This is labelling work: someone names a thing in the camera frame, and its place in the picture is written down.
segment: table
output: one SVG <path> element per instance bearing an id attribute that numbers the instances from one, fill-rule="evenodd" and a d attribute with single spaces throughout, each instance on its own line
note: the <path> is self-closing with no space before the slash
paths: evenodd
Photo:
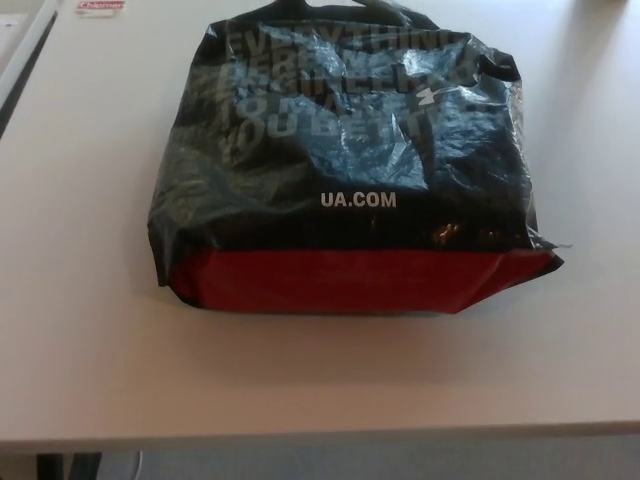
<path id="1" fill-rule="evenodd" d="M 262 3 L 72 4 L 0 142 L 0 451 L 640 431 L 637 2 L 428 2 L 519 62 L 540 229 L 573 247 L 460 315 L 397 318 L 158 288 L 146 215 L 189 63 L 208 22 Z"/>

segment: black handle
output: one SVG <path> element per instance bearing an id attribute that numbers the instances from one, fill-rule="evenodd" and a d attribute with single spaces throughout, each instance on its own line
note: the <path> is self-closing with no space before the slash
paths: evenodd
<path id="1" fill-rule="evenodd" d="M 438 26 L 425 15 L 404 7 L 394 6 L 383 0 L 353 0 L 362 7 L 325 5 L 312 7 L 305 0 L 275 0 L 266 7 L 240 15 L 238 19 L 248 21 L 277 20 L 328 20 L 397 27 L 415 27 L 437 30 Z"/>

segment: floor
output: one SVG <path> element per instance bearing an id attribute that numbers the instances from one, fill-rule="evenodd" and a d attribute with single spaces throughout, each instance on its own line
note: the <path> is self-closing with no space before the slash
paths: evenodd
<path id="1" fill-rule="evenodd" d="M 135 452 L 109 453 L 98 480 L 129 480 Z M 441 440 L 147 451 L 139 480 L 633 480 L 640 437 Z M 3 480 L 35 480 L 30 457 L 0 458 Z"/>

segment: under armour bag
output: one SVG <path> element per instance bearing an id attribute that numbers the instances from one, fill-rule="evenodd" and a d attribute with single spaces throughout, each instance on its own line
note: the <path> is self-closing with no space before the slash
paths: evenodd
<path id="1" fill-rule="evenodd" d="M 558 268 L 520 74 L 380 0 L 206 30 L 149 213 L 161 285 L 243 312 L 458 312 Z"/>

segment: red panel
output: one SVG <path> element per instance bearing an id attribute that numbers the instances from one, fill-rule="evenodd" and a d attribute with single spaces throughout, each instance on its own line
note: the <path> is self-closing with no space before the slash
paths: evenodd
<path id="1" fill-rule="evenodd" d="M 239 312 L 455 313 L 547 266 L 553 253 L 203 251 L 171 272 L 181 297 Z"/>

